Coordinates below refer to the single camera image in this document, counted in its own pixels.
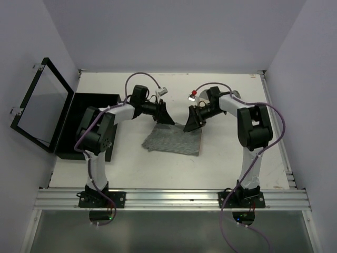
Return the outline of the grey striped underwear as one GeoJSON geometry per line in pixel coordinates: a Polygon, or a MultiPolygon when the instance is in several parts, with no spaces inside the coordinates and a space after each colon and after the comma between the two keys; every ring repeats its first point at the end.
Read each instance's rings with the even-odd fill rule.
{"type": "Polygon", "coordinates": [[[142,147],[147,151],[199,156],[202,129],[184,132],[184,125],[156,124],[145,138],[142,147]]]}

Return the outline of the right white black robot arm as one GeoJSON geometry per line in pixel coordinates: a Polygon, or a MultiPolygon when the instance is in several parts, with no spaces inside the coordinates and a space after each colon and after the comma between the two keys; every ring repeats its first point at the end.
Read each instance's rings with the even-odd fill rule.
{"type": "Polygon", "coordinates": [[[233,190],[218,193],[221,208],[264,208],[260,191],[260,170],[263,150],[273,139],[273,130],[266,105],[245,104],[231,92],[221,92],[216,86],[206,90],[208,103],[191,105],[184,132],[206,125],[206,120],[218,114],[231,114],[237,119],[237,137],[243,147],[242,170],[233,190]]]}

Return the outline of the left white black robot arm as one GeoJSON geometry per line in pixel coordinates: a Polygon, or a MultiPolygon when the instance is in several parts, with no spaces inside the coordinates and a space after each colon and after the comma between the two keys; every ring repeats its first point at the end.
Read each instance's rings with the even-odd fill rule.
{"type": "Polygon", "coordinates": [[[87,162],[88,180],[84,191],[77,193],[80,208],[123,208],[126,193],[109,190],[105,173],[105,153],[112,145],[115,127],[141,114],[153,117],[157,123],[173,125],[174,121],[166,109],[162,96],[167,94],[165,87],[155,92],[155,101],[151,102],[148,88],[136,85],[131,95],[117,105],[106,108],[89,106],[76,132],[75,151],[83,153],[87,162]]]}

